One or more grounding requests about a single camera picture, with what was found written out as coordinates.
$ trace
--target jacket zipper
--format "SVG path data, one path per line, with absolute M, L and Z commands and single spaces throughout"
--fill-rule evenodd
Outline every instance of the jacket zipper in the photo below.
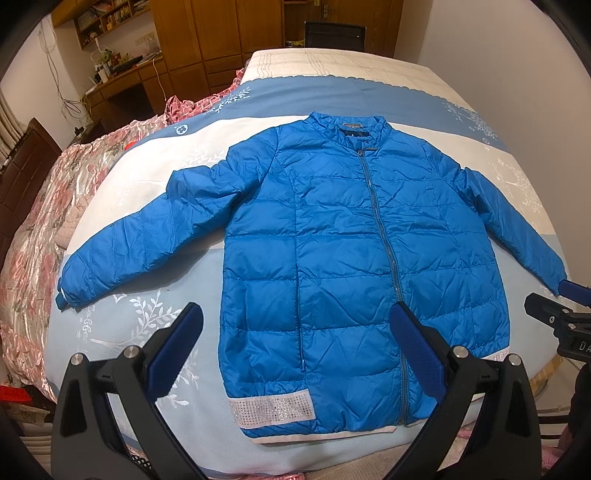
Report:
M 369 168 L 367 162 L 365 160 L 365 151 L 364 150 L 357 150 L 357 155 L 361 161 L 361 166 L 363 167 L 363 174 L 365 175 L 365 181 L 367 182 L 369 195 L 371 197 L 371 205 L 372 209 L 374 210 L 375 221 L 378 224 L 379 235 L 382 238 L 382 242 L 384 243 L 384 248 L 386 249 L 386 254 L 388 259 L 390 260 L 390 266 L 392 268 L 392 279 L 394 281 L 394 290 L 396 292 L 396 299 L 397 301 L 402 300 L 402 290 L 400 288 L 400 279 L 398 278 L 398 264 L 396 263 L 396 257 L 394 256 L 394 252 L 392 250 L 392 246 L 386 237 L 386 229 L 384 228 L 384 224 L 382 223 L 382 219 L 379 216 L 378 210 L 378 199 L 375 194 L 374 184 L 371 181 L 371 176 L 369 174 Z M 406 417 L 408 414 L 408 367 L 406 357 L 400 351 L 400 366 L 402 372 L 402 392 L 401 392 L 401 400 L 402 400 L 402 409 L 400 412 L 400 418 L 398 419 L 398 424 L 406 423 Z

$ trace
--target jacket's left sleeve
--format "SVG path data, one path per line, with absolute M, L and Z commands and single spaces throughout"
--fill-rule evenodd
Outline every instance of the jacket's left sleeve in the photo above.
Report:
M 484 175 L 467 167 L 461 168 L 454 159 L 428 142 L 421 141 L 421 144 L 436 172 L 476 211 L 487 230 L 524 268 L 558 295 L 558 284 L 566 279 L 564 264 L 538 232 Z
M 226 225 L 233 206 L 267 175 L 276 149 L 272 128 L 231 147 L 212 168 L 174 171 L 165 193 L 103 228 L 72 254 L 58 280 L 57 306 L 85 306 L 163 265 L 190 240 Z

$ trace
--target black chair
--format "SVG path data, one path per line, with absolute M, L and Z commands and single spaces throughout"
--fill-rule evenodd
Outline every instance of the black chair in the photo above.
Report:
M 305 25 L 307 48 L 365 51 L 365 27 L 326 22 Z

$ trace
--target metal screw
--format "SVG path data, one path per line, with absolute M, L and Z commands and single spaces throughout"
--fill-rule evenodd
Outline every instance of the metal screw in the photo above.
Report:
M 138 356 L 139 347 L 137 345 L 129 345 L 125 350 L 123 350 L 123 356 L 125 358 L 135 358 Z
M 514 367 L 518 367 L 521 365 L 521 357 L 516 353 L 512 353 L 509 355 L 509 363 Z
M 466 358 L 468 355 L 470 355 L 470 352 L 465 346 L 456 345 L 453 348 L 453 354 L 458 358 Z
M 74 355 L 72 355 L 72 358 L 70 358 L 70 363 L 72 365 L 80 365 L 82 363 L 82 360 L 84 360 L 84 355 L 82 355 L 81 353 L 75 353 Z

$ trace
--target quilted puffer jacket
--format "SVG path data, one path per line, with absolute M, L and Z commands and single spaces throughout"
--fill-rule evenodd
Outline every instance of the quilted puffer jacket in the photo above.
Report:
M 505 349 L 487 231 L 553 292 L 566 277 L 480 173 L 384 118 L 313 113 L 212 168 L 175 171 L 164 194 L 69 258 L 58 303 L 84 306 L 221 226 L 220 368 L 236 421 L 259 442 L 387 431 L 431 413 L 389 329 L 398 300 L 451 345 Z

